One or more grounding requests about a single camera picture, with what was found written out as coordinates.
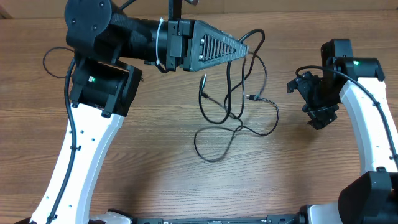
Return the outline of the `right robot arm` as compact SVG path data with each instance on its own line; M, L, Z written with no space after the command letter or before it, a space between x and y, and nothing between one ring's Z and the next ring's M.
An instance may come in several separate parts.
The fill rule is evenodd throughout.
M376 58L355 57L349 39L321 47L322 64L296 70L287 92L297 90L314 129L346 108L358 145L360 176L327 204L305 205L296 223L397 223L397 128L387 98L385 74Z

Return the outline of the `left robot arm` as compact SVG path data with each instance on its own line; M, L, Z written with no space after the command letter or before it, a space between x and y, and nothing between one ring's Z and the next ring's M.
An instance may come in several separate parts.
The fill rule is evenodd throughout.
M111 0L69 0L66 41L74 56L65 77L68 126L45 194L27 223L133 223L110 209L90 215L104 158L142 81L124 63L141 59L162 73L197 72L246 56L247 46L201 20L181 17L182 3L169 2L166 19L132 18Z

